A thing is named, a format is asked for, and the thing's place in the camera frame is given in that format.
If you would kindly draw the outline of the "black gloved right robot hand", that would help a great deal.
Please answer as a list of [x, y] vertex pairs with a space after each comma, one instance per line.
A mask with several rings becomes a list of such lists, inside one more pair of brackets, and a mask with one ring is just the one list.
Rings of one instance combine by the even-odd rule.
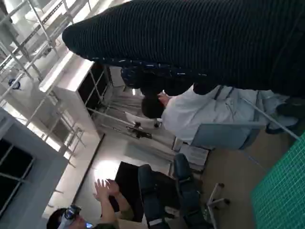
[[132, 0], [68, 26], [62, 40], [90, 61], [305, 96], [302, 0]]

